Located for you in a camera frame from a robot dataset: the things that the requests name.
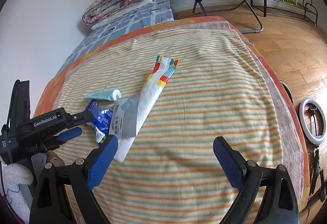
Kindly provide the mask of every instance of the striped towel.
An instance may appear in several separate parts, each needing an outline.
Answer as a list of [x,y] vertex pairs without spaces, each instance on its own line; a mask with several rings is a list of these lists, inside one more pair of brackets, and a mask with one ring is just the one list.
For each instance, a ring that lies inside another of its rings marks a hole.
[[[234,201],[212,144],[224,136],[246,160],[282,163],[273,102],[254,59],[234,30],[172,29],[117,44],[67,76],[58,107],[84,109],[88,93],[140,92],[157,54],[179,58],[122,164],[112,162],[94,195],[111,223],[218,223]],[[110,102],[100,102],[109,107]],[[96,147],[93,131],[56,150],[66,164]],[[73,210],[78,206],[70,188]],[[263,190],[247,220],[252,223]]]

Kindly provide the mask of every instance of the white plush toy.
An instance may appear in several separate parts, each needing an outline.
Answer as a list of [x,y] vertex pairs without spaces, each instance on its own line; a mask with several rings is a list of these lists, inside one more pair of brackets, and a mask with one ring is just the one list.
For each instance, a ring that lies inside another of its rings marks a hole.
[[[65,163],[53,151],[47,153],[47,162],[55,166],[64,166]],[[19,184],[31,184],[33,175],[31,171],[21,164],[9,164],[2,166],[2,179],[7,201],[16,215],[25,223],[29,222],[30,210],[24,200]]]

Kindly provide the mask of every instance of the metal rack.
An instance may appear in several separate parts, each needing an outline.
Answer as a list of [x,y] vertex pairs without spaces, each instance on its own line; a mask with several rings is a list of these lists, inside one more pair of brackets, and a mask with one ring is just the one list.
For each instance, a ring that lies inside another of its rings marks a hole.
[[[311,22],[311,23],[313,23],[315,25],[314,28],[317,27],[318,10],[317,10],[317,8],[315,8],[315,6],[313,6],[313,0],[311,0],[311,3],[310,2],[305,3],[305,0],[302,0],[302,3],[298,2],[297,6],[293,5],[291,3],[288,3],[288,2],[280,1],[280,0],[272,0],[272,1],[277,1],[277,2],[284,3],[284,4],[289,5],[289,6],[294,6],[294,7],[298,8],[298,9],[300,9],[300,10],[303,10],[304,13],[299,14],[299,13],[296,13],[296,12],[293,12],[293,11],[290,11],[290,10],[280,9],[280,8],[276,8],[276,7],[268,7],[267,6],[267,0],[265,0],[264,6],[254,6],[253,5],[253,0],[251,0],[251,6],[252,6],[252,8],[256,8],[259,11],[263,12],[264,17],[266,17],[266,13],[284,15],[284,16],[294,17],[294,18],[298,18],[298,19],[302,19],[302,20]],[[316,16],[315,21],[311,20],[307,16],[307,13],[315,15]]]

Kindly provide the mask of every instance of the blue patterned bedsheet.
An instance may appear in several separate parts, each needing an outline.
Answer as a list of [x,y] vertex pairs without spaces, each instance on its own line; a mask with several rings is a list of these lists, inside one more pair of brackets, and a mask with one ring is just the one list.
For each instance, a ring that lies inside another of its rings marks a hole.
[[173,20],[169,0],[153,0],[153,3],[118,17],[110,24],[94,30],[69,55],[59,71],[109,40],[169,20]]

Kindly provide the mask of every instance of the chair leg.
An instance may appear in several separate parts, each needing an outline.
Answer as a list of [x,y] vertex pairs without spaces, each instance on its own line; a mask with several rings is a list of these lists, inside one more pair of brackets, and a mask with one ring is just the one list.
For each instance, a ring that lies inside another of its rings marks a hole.
[[[244,1],[241,1],[237,6],[235,6],[233,8],[228,8],[228,9],[215,9],[215,10],[210,10],[210,11],[206,11],[205,10],[205,12],[207,14],[207,13],[214,13],[214,12],[232,11],[232,10],[235,10],[235,9],[239,8],[242,4],[244,4]],[[193,14],[199,15],[199,14],[204,14],[204,12],[203,12],[203,9],[202,9],[202,12],[196,12],[196,13],[193,13]]]
[[207,14],[207,11],[204,9],[203,5],[202,5],[200,2],[199,2],[198,4],[199,4],[199,6],[201,7],[201,10],[202,10],[203,14],[204,14],[205,16],[207,16],[207,15],[208,15],[208,14]]
[[260,33],[261,31],[264,30],[264,25],[263,25],[262,22],[260,21],[259,17],[258,17],[257,14],[255,13],[255,11],[254,11],[253,8],[251,7],[251,5],[248,3],[248,1],[247,1],[247,0],[244,0],[244,2],[247,4],[247,6],[248,6],[249,9],[251,10],[252,14],[253,14],[254,17],[256,18],[256,20],[259,22],[260,29],[242,30],[242,31],[240,31],[240,32],[241,32],[242,34]]
[[193,6],[193,11],[192,11],[193,14],[195,14],[195,9],[196,9],[196,8],[197,8],[197,2],[195,1],[195,2],[194,2],[194,6]]
[[267,17],[267,0],[264,0],[264,17]]

